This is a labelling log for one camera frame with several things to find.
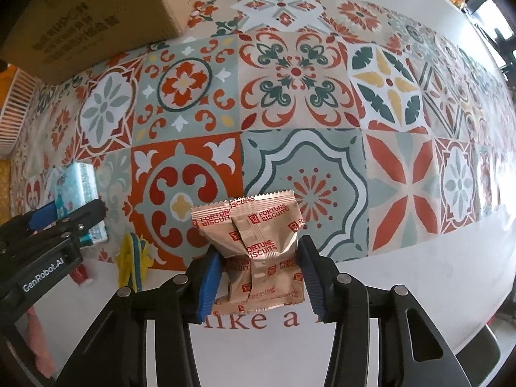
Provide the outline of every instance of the white plastic basket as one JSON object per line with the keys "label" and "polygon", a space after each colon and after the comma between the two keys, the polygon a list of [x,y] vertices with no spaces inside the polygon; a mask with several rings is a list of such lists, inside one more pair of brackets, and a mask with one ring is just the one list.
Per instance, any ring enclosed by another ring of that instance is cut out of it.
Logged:
{"label": "white plastic basket", "polygon": [[0,155],[7,155],[14,148],[38,80],[18,69],[0,112]]}

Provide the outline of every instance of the circle with red flower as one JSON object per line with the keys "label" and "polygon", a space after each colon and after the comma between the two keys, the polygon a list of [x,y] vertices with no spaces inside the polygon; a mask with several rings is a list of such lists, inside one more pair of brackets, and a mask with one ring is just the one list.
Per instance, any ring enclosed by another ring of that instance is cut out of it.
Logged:
{"label": "circle with red flower", "polygon": [[199,58],[184,58],[172,64],[158,85],[158,100],[169,112],[181,112],[195,105],[212,83],[212,69]]}

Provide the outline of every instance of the brown box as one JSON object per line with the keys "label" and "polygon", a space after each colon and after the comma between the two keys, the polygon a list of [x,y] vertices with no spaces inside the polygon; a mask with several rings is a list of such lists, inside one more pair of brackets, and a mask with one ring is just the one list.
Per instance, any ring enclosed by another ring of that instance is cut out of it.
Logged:
{"label": "brown box", "polygon": [[0,59],[48,84],[150,42],[179,36],[190,0],[31,0]]}

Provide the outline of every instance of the patterned tablecloth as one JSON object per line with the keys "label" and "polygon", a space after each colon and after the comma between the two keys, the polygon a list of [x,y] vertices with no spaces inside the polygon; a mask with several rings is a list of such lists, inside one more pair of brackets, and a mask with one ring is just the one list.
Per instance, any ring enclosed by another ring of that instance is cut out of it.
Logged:
{"label": "patterned tablecloth", "polygon": [[505,84],[424,25],[358,0],[203,0],[185,34],[44,86],[15,148],[12,213],[93,163],[113,262],[122,236],[183,270],[189,210],[294,189],[336,262],[411,246],[511,202]]}

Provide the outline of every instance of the table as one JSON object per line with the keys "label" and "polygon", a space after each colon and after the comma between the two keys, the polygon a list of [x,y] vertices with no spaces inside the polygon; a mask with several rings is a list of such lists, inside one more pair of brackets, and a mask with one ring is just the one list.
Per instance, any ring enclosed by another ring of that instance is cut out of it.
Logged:
{"label": "table", "polygon": [[[72,160],[94,164],[109,208],[110,242],[84,253],[95,281],[65,279],[36,304],[57,361],[115,291],[125,232],[156,246],[157,286],[203,251],[189,206],[244,191],[296,190],[322,253],[365,284],[408,286],[454,352],[494,314],[516,268],[508,92],[460,12],[369,1],[200,0],[179,40],[42,89],[13,161],[14,212],[44,203]],[[119,105],[101,117],[95,94]],[[210,317],[192,330],[201,381],[321,383],[333,328],[315,320],[308,302]]]}

